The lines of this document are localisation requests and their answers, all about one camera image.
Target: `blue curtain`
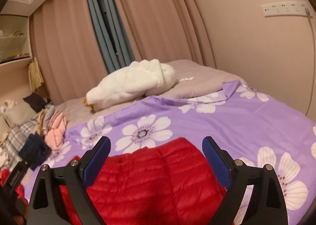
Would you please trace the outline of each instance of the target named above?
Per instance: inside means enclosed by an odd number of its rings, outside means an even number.
[[[108,73],[135,60],[113,0],[88,0],[91,19]]]

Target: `blue gripper pad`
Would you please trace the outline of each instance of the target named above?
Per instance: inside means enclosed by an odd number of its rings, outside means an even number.
[[[109,153],[111,151],[110,139],[103,136],[90,151],[93,151],[94,149],[96,149],[96,151],[92,156],[89,156],[87,151],[82,158],[83,160],[86,154],[89,158],[89,161],[86,164],[84,170],[82,170],[82,184],[84,189],[93,185],[106,158],[109,156]]]
[[[202,150],[219,184],[229,190],[232,186],[230,169],[220,155],[222,150],[217,145],[214,146],[207,137],[202,141]]]

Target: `beige wall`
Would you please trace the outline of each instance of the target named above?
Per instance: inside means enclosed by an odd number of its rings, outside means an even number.
[[[265,18],[260,7],[293,0],[195,1],[207,28],[216,67],[241,76],[249,86],[305,114],[314,71],[308,19]]]
[[[27,67],[0,76],[0,105],[7,99],[21,101],[31,93]]]

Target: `power outlet socket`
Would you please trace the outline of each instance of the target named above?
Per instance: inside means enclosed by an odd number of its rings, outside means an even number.
[[[309,8],[306,2],[289,1],[262,5],[262,11],[265,17],[269,16],[307,16],[305,8]]]

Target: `purple floral blanket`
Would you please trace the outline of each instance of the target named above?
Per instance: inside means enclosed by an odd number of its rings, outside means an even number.
[[[148,97],[116,113],[67,129],[65,143],[45,163],[66,165],[81,157],[106,135],[110,155],[153,148],[185,137],[202,151],[202,140],[212,136],[234,159],[247,165],[271,164],[278,175],[289,224],[297,224],[316,194],[316,126],[302,113],[272,97],[241,85],[224,83],[223,90],[193,99]],[[39,168],[25,187],[26,198]],[[240,224],[251,195],[246,190],[235,219]]]

